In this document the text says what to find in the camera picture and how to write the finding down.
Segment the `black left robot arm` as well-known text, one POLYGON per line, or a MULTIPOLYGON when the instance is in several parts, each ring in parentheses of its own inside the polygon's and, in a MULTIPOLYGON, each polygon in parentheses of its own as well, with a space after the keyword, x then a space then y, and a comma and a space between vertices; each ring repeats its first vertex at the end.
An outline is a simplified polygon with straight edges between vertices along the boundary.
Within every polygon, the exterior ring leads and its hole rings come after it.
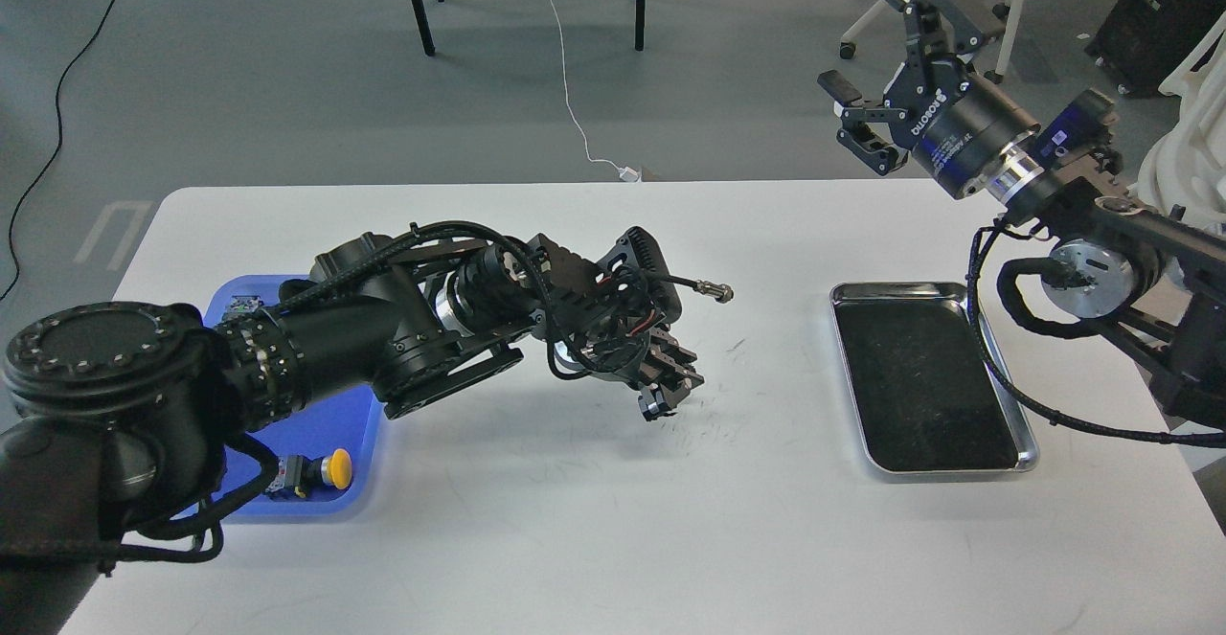
POLYGON ((205 326, 188 304, 104 302, 31 322, 2 356, 18 423, 2 434, 2 631, 56 634, 119 561, 208 561, 267 490, 257 432, 362 382, 390 420, 508 370, 546 343, 560 380, 638 392, 645 420, 701 385, 671 337, 679 287, 631 226, 596 260, 550 238, 450 219, 318 256, 280 300, 205 326))

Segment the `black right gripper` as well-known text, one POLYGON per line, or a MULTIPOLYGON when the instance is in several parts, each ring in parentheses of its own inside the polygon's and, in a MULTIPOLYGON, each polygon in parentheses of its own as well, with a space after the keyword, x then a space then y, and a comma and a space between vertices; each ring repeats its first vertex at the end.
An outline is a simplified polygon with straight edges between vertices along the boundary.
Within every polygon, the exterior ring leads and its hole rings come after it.
POLYGON ((973 56, 992 43, 992 12, 975 21, 953 0, 883 0, 904 16, 906 56, 884 98, 863 94, 837 69, 818 76, 841 120, 837 141, 877 175, 900 169, 911 158, 950 197, 965 199, 984 188, 984 168, 1002 150, 1038 130, 1018 105, 973 67, 973 56), (893 142, 870 124, 890 125, 893 142))

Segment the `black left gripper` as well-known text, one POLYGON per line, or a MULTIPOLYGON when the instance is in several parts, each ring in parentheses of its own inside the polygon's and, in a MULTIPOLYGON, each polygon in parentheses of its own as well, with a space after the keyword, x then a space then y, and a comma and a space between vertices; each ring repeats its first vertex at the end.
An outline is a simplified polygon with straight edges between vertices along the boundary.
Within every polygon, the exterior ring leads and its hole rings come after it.
POLYGON ((553 374, 560 380, 596 378, 624 382, 639 390, 638 405, 678 405, 705 382, 696 368, 698 356, 680 346, 666 329, 645 329, 636 335, 588 338, 586 333, 553 330, 553 374))

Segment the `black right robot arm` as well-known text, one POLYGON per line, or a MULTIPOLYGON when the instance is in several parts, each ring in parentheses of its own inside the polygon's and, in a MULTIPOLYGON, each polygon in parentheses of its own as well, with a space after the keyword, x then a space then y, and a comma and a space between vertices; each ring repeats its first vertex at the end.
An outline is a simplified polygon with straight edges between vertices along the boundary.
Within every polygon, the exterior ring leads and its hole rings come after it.
POLYGON ((1003 25, 962 0, 883 0, 902 15, 906 56, 880 101, 836 69, 819 85, 836 103, 839 142, 888 175, 916 161, 953 199, 991 192, 1004 211, 969 253, 969 313, 992 243, 1034 223, 1056 239, 1043 257, 1003 264, 996 287, 1011 321, 1060 340, 1100 335, 1148 371, 1163 414, 1204 434, 1148 433, 1076 420, 1002 378, 1051 424, 1134 443, 1224 447, 1224 239, 1165 215, 1116 180, 1114 102, 1084 89, 1049 125, 1013 102, 972 59, 1003 25))

